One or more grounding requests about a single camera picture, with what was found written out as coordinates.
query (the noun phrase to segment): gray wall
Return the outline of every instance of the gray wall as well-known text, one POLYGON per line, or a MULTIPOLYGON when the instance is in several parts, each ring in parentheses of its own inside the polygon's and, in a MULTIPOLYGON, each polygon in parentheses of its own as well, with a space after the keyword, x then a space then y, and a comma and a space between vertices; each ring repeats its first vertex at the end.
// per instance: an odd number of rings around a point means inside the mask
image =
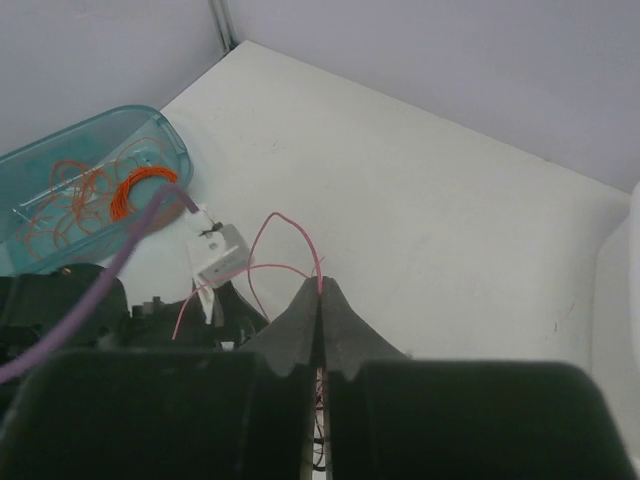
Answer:
POLYGON ((221 55, 208 0, 2 0, 0 153, 118 105, 162 107, 221 55))
POLYGON ((640 181, 637 0, 228 0, 236 33, 589 177, 640 181))

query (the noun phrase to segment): pink wire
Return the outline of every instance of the pink wire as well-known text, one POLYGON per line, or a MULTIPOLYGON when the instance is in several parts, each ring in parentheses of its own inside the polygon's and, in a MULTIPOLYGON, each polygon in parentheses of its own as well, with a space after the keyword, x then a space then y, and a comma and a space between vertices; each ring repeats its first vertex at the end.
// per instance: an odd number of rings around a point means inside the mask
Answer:
POLYGON ((204 285, 199 286, 193 292, 191 292, 191 294, 187 297, 187 299, 182 304, 182 308, 180 308, 180 313, 178 314, 178 319, 176 320, 176 326, 173 329, 173 336, 171 337, 171 340, 175 340, 176 336, 178 335, 178 329, 180 328, 180 322, 182 321, 182 316, 184 315, 184 311, 187 308, 187 304, 191 301, 191 299, 193 297, 196 296, 196 294, 200 290, 202 290, 205 287, 208 287, 212 283, 217 283, 217 282, 219 282, 221 280, 226 280, 228 278, 235 277, 236 275, 238 275, 238 274, 240 274, 242 272, 249 271, 249 269, 253 270, 255 268, 267 268, 267 267, 270 267, 270 268, 284 268, 286 270, 291 270, 292 272, 296 272, 297 274, 302 275, 304 278, 309 278, 304 272, 298 270, 297 268, 291 267, 289 265, 283 265, 283 264, 280 264, 280 263, 263 263, 263 264, 260 264, 260 265, 252 265, 251 267, 244 267, 244 268, 241 268, 239 270, 235 270, 233 272, 229 272, 229 273, 225 273, 224 275, 220 275, 215 280, 212 280, 210 282, 205 283, 204 285))
POLYGON ((251 270, 256 268, 251 266, 251 259, 253 258, 253 252, 256 249, 256 245, 258 244, 258 240, 260 240, 260 236, 262 235, 262 232, 264 232, 264 229, 267 228, 267 225, 269 224, 269 222, 273 217, 279 217, 285 222, 287 222, 289 225, 293 225, 306 240, 307 245, 309 245, 309 250, 311 250, 311 255, 313 256, 315 271, 318 272, 318 295, 322 295, 322 270, 320 266, 321 260, 318 259, 318 252, 316 252, 316 247, 313 245, 313 241, 311 241, 311 237, 309 237, 309 234, 306 232, 304 228, 302 228, 302 226, 300 226, 300 224, 294 222, 293 220, 286 217, 280 212, 273 212, 266 218, 266 220, 260 227, 260 230, 258 230, 258 234, 256 235, 256 238, 253 241, 253 245, 251 245, 251 251, 249 252, 249 265, 247 266, 247 280, 249 282, 249 289, 251 290, 251 294, 253 295, 253 298, 255 298, 256 303, 258 304, 258 307, 260 307, 260 311, 264 315, 264 318, 266 318, 267 320, 269 320, 269 316, 267 315, 267 312, 264 310, 262 303, 258 299, 258 295, 256 295, 256 291, 253 288, 253 282, 251 281, 251 270))

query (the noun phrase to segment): table surface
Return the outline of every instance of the table surface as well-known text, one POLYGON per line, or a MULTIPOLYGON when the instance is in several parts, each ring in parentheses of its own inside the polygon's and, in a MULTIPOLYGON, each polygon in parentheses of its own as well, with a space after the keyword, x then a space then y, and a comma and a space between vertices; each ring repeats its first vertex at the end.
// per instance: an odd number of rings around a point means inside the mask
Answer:
MULTIPOLYGON (((300 222, 323 273, 403 352, 589 367, 595 258, 626 194, 250 42, 163 113, 196 201, 248 241, 272 211, 300 222)), ((130 303, 185 298, 190 235, 175 222, 144 240, 121 276, 130 303)), ((312 269, 282 222, 256 261, 312 269)), ((270 315, 301 283, 254 275, 270 315)))

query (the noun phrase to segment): blue tray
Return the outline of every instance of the blue tray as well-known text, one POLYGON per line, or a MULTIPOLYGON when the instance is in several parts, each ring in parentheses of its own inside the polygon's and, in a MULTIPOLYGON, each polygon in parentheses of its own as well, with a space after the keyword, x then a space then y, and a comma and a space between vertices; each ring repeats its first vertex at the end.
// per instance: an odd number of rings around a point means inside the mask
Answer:
MULTIPOLYGON (((83 164, 85 174, 101 169, 114 184, 137 166, 145 165, 174 170, 182 188, 187 187, 193 175, 191 159, 176 131, 160 112, 145 106, 110 110, 3 156, 0 275, 46 273, 70 263, 98 262, 113 254, 135 224, 139 210, 166 182, 153 177, 137 184, 129 200, 138 210, 111 222, 108 199, 99 197, 108 190, 106 176, 101 175, 92 195, 106 208, 74 222, 69 205, 81 171, 74 173, 73 168, 66 168, 52 176, 54 166, 66 160, 83 164), (56 227, 61 231, 61 225, 64 236, 54 233, 56 227)), ((169 198, 154 229, 169 223, 181 209, 175 198, 169 198)))

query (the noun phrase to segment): white table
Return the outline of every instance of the white table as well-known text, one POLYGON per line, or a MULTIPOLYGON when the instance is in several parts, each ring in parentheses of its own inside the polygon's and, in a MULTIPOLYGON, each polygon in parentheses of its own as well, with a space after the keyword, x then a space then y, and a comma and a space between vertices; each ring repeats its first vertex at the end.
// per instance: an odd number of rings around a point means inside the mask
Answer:
MULTIPOLYGON (((595 257, 626 194, 249 42, 163 113, 196 201, 249 241, 271 211, 302 223, 324 273, 402 351, 588 368, 595 257)), ((177 222, 143 242, 122 275, 131 303, 187 295, 189 234, 177 222)), ((282 223, 256 260, 312 268, 282 223)), ((301 282, 255 279, 271 314, 301 282)))

